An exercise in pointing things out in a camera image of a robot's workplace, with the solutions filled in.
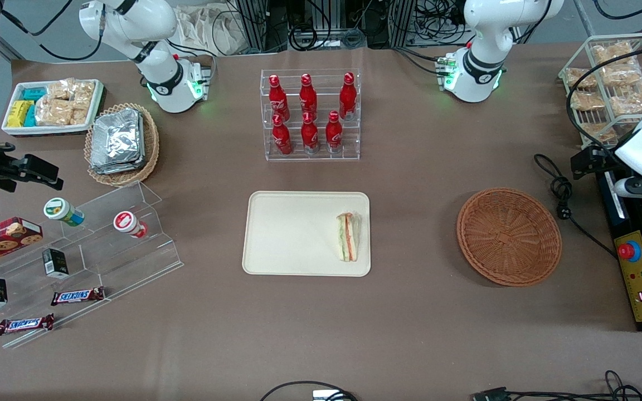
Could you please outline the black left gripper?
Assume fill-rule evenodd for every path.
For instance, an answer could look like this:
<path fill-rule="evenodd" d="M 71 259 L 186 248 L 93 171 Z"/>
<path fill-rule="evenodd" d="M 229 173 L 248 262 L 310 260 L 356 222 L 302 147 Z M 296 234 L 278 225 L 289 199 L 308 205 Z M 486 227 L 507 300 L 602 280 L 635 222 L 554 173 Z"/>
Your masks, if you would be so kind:
<path fill-rule="evenodd" d="M 614 152 L 613 148 L 586 147 L 570 159 L 573 180 L 583 176 L 606 171 L 625 170 L 626 165 Z"/>

